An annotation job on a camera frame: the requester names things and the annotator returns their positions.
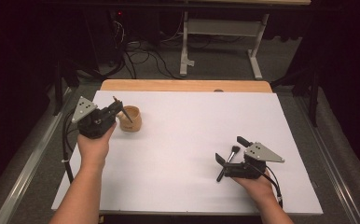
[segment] gray floor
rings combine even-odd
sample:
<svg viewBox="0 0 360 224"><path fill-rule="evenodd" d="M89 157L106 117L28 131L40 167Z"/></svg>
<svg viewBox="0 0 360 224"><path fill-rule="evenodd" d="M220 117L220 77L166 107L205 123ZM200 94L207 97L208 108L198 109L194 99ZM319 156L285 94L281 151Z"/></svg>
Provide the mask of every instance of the gray floor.
<svg viewBox="0 0 360 224"><path fill-rule="evenodd" d="M189 49L189 59L195 60L196 64L194 67L188 68L186 79L253 79L250 63L245 55L246 45L251 43L250 39L242 39L233 43L215 41L204 49L198 49L198 47L204 46L205 42L202 40L191 41L190 45L195 48ZM298 44L299 40L282 43L278 39L273 39L262 42L257 59L265 80L272 81L285 74ZM144 50L149 49L158 51L165 60L168 70L178 76L180 46L161 45L159 48L154 48L144 45ZM134 63L142 62L147 58L148 55L140 49L136 51L138 53L134 55L135 51L130 52ZM158 62L161 71L168 75L167 71L164 70L163 62L159 59ZM103 73L110 69L104 63L101 68ZM159 72L153 56L149 56L146 62L135 65L135 71L138 78L168 78ZM111 78L130 78L130 74L124 68ZM75 106L80 95L93 98L94 93L99 88L100 83L98 82L81 80L80 87L72 89L67 94L68 104L63 109L63 113L65 114L66 111ZM338 122L332 115L324 93L319 92L318 128L313 128L305 117L307 99L293 97L290 88L280 87L275 92L279 96L300 155L324 210L324 214L321 216L292 218L296 223L360 223L359 160L354 156ZM25 163L35 152L42 136L52 123L52 112L53 102L1 177L0 209L20 176ZM61 125L62 121L50 137L42 160L33 173L34 178L28 186L25 186L27 190L21 194L17 201L19 202L16 204L18 209L11 214L10 223L47 223L53 215L50 207L64 174L61 163ZM75 143L75 137L75 134L70 136L72 145ZM116 217L114 220L119 223L140 223L142 221L147 223L194 223L195 221L213 223L208 217L205 219L194 218L193 220L174 217L169 219L163 217L150 217L150 219L148 217L122 218ZM218 220L220 223L226 223L245 219L239 217L239 219L234 220L231 217L222 217L222 219L217 218L215 222Z"/></svg>

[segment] wire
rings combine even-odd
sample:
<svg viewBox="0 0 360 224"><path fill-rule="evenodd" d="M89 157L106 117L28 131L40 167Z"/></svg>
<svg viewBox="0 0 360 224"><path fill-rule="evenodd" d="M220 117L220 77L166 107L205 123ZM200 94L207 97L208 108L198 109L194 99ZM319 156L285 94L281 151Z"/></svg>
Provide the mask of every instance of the wire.
<svg viewBox="0 0 360 224"><path fill-rule="evenodd" d="M211 37L211 39L214 42L222 42L222 43L235 43L246 38L246 36L236 36L233 40L224 40L224 39L217 39L215 38L215 36L219 36L219 35L214 35Z"/></svg>
<svg viewBox="0 0 360 224"><path fill-rule="evenodd" d="M72 132L75 132L75 131L78 131L77 128L71 130L71 131L66 131L66 145L69 147L70 151L74 151L74 149L72 148L72 146L70 146L70 143L69 143L69 134L72 133Z"/></svg>
<svg viewBox="0 0 360 224"><path fill-rule="evenodd" d="M181 14L180 22L179 22L179 25L178 25L177 30L174 33L174 35L168 39L161 40L160 41L161 43L171 41L171 40L177 39L178 37L182 36L182 35L178 35L178 33L180 31L181 25L183 24L183 18L184 18L184 12Z"/></svg>
<svg viewBox="0 0 360 224"><path fill-rule="evenodd" d="M127 67L128 71L130 72L131 74L131 77L133 79L137 79L137 75L136 75L136 70L134 69L134 65L133 65L133 61L131 59L131 56L129 55L129 53L127 51L125 51L125 54L128 56L128 60L130 61L131 65L132 65L132 70L133 70L133 76L132 76L132 73L130 71L130 69L128 68L127 64L125 63L125 66Z"/></svg>
<svg viewBox="0 0 360 224"><path fill-rule="evenodd" d="M118 71L120 71L125 65L123 60L119 60L119 63L117 64L117 66L113 70L111 70L110 72L108 72L106 74L101 74L100 72L98 72L98 71L96 71L94 69L88 68L87 66L84 66L81 63L77 63L77 62L75 62L75 61L73 61L71 59L65 59L64 62L66 62L65 66L69 67L69 69L82 70L82 71L84 71L85 73L87 73L88 75L91 76L91 77L87 77L87 76L84 76L84 75L81 75L81 74L77 73L77 75L79 77L83 77L83 78L87 78L87 79L98 78L101 81L104 81L104 80L108 79L109 76L112 76L115 73L117 73Z"/></svg>
<svg viewBox="0 0 360 224"><path fill-rule="evenodd" d="M69 178L69 182L72 183L74 180L73 177L73 173L72 173L72 168L70 167L70 162L69 162L69 154L66 151L66 147L70 147L70 144L67 140L67 134L69 134L69 127L71 125L71 122L69 124L67 124L69 118L75 113L75 109L72 109L65 117L63 120L63 126L62 126L62 153L63 153L63 164L64 164L64 169L66 170L67 173L67 177Z"/></svg>
<svg viewBox="0 0 360 224"><path fill-rule="evenodd" d="M273 173L273 171L266 166L270 172L273 174L273 177L275 178L276 182L272 180L272 178L270 178L268 175L266 175L265 173L261 172L258 168L256 168L253 164L247 162L247 165L249 165L250 167L252 167L253 169L255 169L257 172L259 172L261 175L263 175L265 178L267 178L269 180L269 182L271 182L271 184L275 187L276 189L276 197L278 199L278 204L283 208L283 197L282 197L282 193L280 191L280 186L279 186L279 182L276 178L276 175Z"/></svg>
<svg viewBox="0 0 360 224"><path fill-rule="evenodd" d="M122 26L121 23L119 23L118 21L113 21L113 25L117 26L117 31L116 31L116 34L114 35L114 43L116 44L116 49L118 48L117 46L117 36L118 36L118 33L119 33L119 29L121 29L121 41L119 41L119 45L122 44L122 42L124 41L124 36L125 36L125 30L124 30L124 27Z"/></svg>
<svg viewBox="0 0 360 224"><path fill-rule="evenodd" d="M135 47L133 49L126 50L126 54L127 54L128 58L129 58L129 61L132 63L132 66L133 66L132 69L133 69L134 74L135 74L135 69L134 69L135 64L145 63L145 62L148 61L148 59L150 57L152 57L155 60L157 69L159 70L159 72L161 74L163 74L166 77L170 77L170 78L182 79L181 77L176 77L176 76L174 76L172 74L172 72L169 70L165 60L163 60L163 58L160 56L160 54L157 51L155 51L153 49L152 50L146 50L146 49L143 49L141 46L142 46L142 43L141 43L141 41L139 41L139 45L137 47ZM132 60L132 57L135 56L136 54L141 54L141 53L145 54L146 57L140 62L134 62ZM163 66L164 66L166 72L163 72L162 69L159 67L159 61L161 61L163 63Z"/></svg>
<svg viewBox="0 0 360 224"><path fill-rule="evenodd" d="M175 39L172 39L170 41L166 41L166 42L162 42L163 45L165 46L169 46L169 47L177 47L177 46L180 46L183 44L183 41L182 40L177 40L176 38Z"/></svg>
<svg viewBox="0 0 360 224"><path fill-rule="evenodd" d="M133 51L133 50L135 50L135 49L139 49L140 47L142 47L142 42L141 42L141 41L138 41L138 40L129 42L129 43L128 43L128 46L129 46L129 45L132 45L132 44L138 44L138 46L135 47L134 49L127 49L127 51Z"/></svg>
<svg viewBox="0 0 360 224"><path fill-rule="evenodd" d="M195 37L196 37L195 35L191 36L192 39L194 39L196 42L198 42L198 40L196 40ZM207 38L207 43L201 47L193 47L189 43L187 43L187 45L192 49L204 49L204 48L208 47L211 43L212 43L212 38Z"/></svg>

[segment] forearm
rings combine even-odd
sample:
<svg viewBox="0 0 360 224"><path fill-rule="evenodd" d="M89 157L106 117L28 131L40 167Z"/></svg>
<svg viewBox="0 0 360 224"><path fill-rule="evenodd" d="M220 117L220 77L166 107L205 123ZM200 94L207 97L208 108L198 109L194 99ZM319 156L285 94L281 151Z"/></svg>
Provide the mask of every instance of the forearm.
<svg viewBox="0 0 360 224"><path fill-rule="evenodd" d="M50 223L98 223L102 171L81 166Z"/></svg>
<svg viewBox="0 0 360 224"><path fill-rule="evenodd" d="M287 213L276 202L275 198L268 198L263 202L258 202L256 203L256 206L260 212L261 219L264 224L293 223Z"/></svg>

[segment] table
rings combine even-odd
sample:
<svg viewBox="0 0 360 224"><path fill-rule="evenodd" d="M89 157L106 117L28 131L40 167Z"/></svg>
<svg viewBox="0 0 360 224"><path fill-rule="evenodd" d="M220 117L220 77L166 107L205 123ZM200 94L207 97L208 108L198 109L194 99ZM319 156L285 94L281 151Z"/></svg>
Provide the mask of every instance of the table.
<svg viewBox="0 0 360 224"><path fill-rule="evenodd" d="M94 103L102 107L115 94L124 105L138 105L143 125L138 133L116 129L110 140L102 213L257 214L243 188L228 178L215 182L221 170L215 152L227 157L236 144L234 133L244 133L251 141L282 146L275 151L287 161L270 167L282 186L284 210L322 214L279 101L268 86L265 81L107 80ZM216 89L225 92L210 92ZM226 118L229 107L233 116ZM76 173L77 148L70 163ZM52 209L58 207L68 187L65 175Z"/></svg>
<svg viewBox="0 0 360 224"><path fill-rule="evenodd" d="M189 2L221 2L263 5L309 5L311 0L185 0ZM269 14L264 14L261 21L221 21L189 19L188 12L184 12L183 22L183 47L180 60L180 76L187 75L187 67L194 66L195 62L188 58L187 37L188 34L199 35L235 35L255 38L252 49L247 50L250 64L252 65L255 79L262 79L261 71L256 60L256 54L267 26Z"/></svg>

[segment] human hand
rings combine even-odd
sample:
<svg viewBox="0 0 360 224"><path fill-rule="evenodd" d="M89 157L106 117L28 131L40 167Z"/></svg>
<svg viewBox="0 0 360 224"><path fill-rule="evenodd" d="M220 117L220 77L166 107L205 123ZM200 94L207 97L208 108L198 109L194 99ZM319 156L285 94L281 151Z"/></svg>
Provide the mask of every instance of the human hand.
<svg viewBox="0 0 360 224"><path fill-rule="evenodd" d="M270 176L270 173L267 170L265 171L265 174ZM272 201L277 203L273 193L272 184L266 177L260 176L258 179L232 177L232 179L246 189L247 193L256 203L258 209Z"/></svg>
<svg viewBox="0 0 360 224"><path fill-rule="evenodd" d="M77 143L81 154L81 168L104 168L105 158L109 150L108 141L116 126L117 123L115 122L102 137L97 139L89 139L82 134L78 135Z"/></svg>

